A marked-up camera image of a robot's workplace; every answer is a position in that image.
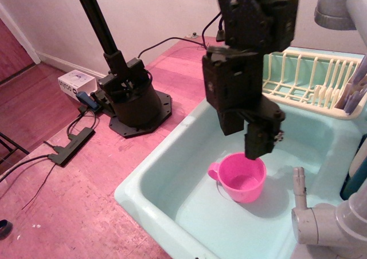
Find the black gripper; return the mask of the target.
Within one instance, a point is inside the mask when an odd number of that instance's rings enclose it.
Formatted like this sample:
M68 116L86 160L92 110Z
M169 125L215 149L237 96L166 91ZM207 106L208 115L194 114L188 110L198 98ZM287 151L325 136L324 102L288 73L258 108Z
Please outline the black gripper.
M285 113L262 94L264 55L250 50L209 46L202 57L207 102L215 108L224 135L244 129L245 156L269 154L284 139Z

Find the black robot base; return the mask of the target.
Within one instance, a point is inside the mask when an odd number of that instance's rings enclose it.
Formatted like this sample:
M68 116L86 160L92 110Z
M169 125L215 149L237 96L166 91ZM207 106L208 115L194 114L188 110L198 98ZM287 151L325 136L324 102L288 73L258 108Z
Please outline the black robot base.
M99 86L114 114L110 129L128 139L150 134L172 114L172 99L153 87L153 77L142 60L126 61L118 49L97 0L79 0L103 48L110 68Z

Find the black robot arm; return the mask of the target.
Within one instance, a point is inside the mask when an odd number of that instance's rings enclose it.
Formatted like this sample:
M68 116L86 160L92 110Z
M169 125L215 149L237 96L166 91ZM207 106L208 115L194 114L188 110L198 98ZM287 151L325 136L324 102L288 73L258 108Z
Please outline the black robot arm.
M244 152L255 160L283 137L280 107L263 95L264 56L294 39L299 0L218 0L224 44L202 58L207 102L225 135L245 131Z

